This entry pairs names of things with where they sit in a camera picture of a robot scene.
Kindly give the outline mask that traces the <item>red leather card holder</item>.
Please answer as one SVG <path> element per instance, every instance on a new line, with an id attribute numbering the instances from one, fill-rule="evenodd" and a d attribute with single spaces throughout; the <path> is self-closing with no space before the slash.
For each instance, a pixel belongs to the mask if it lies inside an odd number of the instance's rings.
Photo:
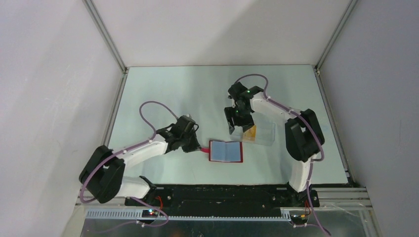
<path id="1" fill-rule="evenodd" d="M 210 162 L 243 163 L 242 142 L 210 140 L 201 152 L 208 154 Z"/>

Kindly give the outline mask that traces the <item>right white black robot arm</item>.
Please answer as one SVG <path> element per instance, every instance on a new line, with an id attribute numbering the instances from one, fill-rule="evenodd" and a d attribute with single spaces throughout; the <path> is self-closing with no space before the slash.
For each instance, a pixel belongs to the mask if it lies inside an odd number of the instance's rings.
<path id="1" fill-rule="evenodd" d="M 307 200 L 305 190 L 311 184 L 313 164 L 322 161 L 325 156 L 325 138 L 315 112 L 286 107 L 272 100 L 262 88 L 247 88 L 240 82 L 231 85 L 228 97 L 232 105 L 224 108 L 224 113 L 229 134 L 239 141 L 259 144 L 272 141 L 271 135 L 264 137 L 256 134 L 254 113 L 268 117 L 277 125 L 284 125 L 286 149 L 293 158 L 288 181 L 292 189 L 288 191 L 287 199 L 291 205 L 301 206 Z"/>

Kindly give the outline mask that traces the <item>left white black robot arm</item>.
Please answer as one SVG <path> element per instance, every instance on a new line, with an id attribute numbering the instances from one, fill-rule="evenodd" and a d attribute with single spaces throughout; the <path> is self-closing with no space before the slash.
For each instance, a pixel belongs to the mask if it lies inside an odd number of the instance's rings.
<path id="1" fill-rule="evenodd" d="M 163 156 L 179 148 L 184 153 L 199 151 L 197 139 L 199 125 L 187 115 L 177 118 L 176 123 L 154 130 L 152 137 L 139 144 L 119 151 L 105 145 L 97 147 L 79 175 L 82 184 L 80 200 L 89 191 L 93 200 L 107 203 L 116 197 L 134 197 L 143 205 L 152 205 L 156 199 L 153 184 L 145 177 L 128 177 L 126 171 L 154 157 Z"/>

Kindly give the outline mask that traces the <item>orange credit card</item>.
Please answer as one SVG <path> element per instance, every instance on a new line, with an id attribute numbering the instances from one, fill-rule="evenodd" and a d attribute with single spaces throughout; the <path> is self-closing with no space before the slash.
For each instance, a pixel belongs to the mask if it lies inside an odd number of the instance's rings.
<path id="1" fill-rule="evenodd" d="M 247 131 L 245 131 L 242 135 L 242 140 L 247 142 L 255 142 L 256 141 L 256 131 L 257 127 L 256 125 L 249 128 Z"/>

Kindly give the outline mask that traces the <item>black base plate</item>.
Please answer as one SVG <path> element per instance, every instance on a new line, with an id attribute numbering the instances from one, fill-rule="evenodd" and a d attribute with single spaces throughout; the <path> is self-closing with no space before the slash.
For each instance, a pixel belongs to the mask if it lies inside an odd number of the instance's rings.
<path id="1" fill-rule="evenodd" d="M 259 201 L 279 207 L 319 207 L 316 190 L 295 192 L 288 184 L 274 185 L 174 185 L 155 184 L 141 198 L 147 204 L 162 204 L 170 207 L 187 200 L 195 201 Z"/>

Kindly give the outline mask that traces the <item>right aluminium frame post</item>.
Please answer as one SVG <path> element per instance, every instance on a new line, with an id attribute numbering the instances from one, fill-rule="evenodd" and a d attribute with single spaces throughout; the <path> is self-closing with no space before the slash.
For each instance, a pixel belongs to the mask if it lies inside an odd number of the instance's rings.
<path id="1" fill-rule="evenodd" d="M 322 51 L 319 60 L 317 61 L 315 65 L 316 71 L 320 71 L 324 62 L 327 59 L 327 56 L 329 55 L 331 49 L 333 48 L 335 42 L 337 41 L 338 37 L 340 36 L 341 32 L 343 31 L 347 21 L 349 20 L 353 10 L 355 9 L 358 0 L 350 0 L 347 7 L 345 8 L 344 13 L 339 19 L 338 24 L 336 25 L 335 29 L 333 30 L 333 33 L 331 37 L 329 38 L 324 50 Z"/>

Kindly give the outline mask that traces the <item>aluminium frame post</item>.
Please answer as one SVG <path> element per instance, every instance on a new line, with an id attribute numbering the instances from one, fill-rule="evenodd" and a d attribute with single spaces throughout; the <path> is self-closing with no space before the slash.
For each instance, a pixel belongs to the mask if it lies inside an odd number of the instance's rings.
<path id="1" fill-rule="evenodd" d="M 104 43 L 106 44 L 110 54 L 114 58 L 115 62 L 117 63 L 120 71 L 125 74 L 127 71 L 127 66 L 124 63 L 115 42 L 113 41 L 111 34 L 109 33 L 95 3 L 93 0 L 82 0 L 83 4 L 85 5 L 87 12 L 89 13 L 91 19 L 93 20 L 98 32 L 102 36 Z"/>
<path id="2" fill-rule="evenodd" d="M 341 32 L 343 31 L 347 21 L 349 20 L 353 10 L 355 9 L 358 0 L 350 0 L 347 7 L 345 8 L 344 13 L 339 19 L 338 24 L 336 25 L 335 29 L 333 30 L 333 33 L 331 37 L 329 38 L 324 50 L 322 51 L 319 60 L 317 61 L 315 65 L 316 71 L 320 71 L 324 62 L 327 59 L 327 56 L 329 55 L 331 49 L 333 48 L 335 42 L 337 41 L 338 37 L 340 36 Z"/>

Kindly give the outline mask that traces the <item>aluminium front rail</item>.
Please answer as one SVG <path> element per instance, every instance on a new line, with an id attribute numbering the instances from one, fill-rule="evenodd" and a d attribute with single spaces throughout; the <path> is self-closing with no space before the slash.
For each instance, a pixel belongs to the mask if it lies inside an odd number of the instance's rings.
<path id="1" fill-rule="evenodd" d="M 366 188 L 314 188 L 322 210 L 372 210 Z"/>

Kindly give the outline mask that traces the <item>left aluminium frame post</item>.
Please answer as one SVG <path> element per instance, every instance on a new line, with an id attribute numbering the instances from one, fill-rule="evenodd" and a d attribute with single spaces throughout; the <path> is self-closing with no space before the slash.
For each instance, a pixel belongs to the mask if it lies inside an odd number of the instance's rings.
<path id="1" fill-rule="evenodd" d="M 98 32 L 102 36 L 104 43 L 106 44 L 110 54 L 114 58 L 115 62 L 117 63 L 120 71 L 125 74 L 127 71 L 127 66 L 124 63 L 115 42 L 113 41 L 111 34 L 109 33 L 95 3 L 93 0 L 82 0 L 83 4 L 85 5 L 87 12 L 89 13 L 91 19 L 93 20 Z"/>

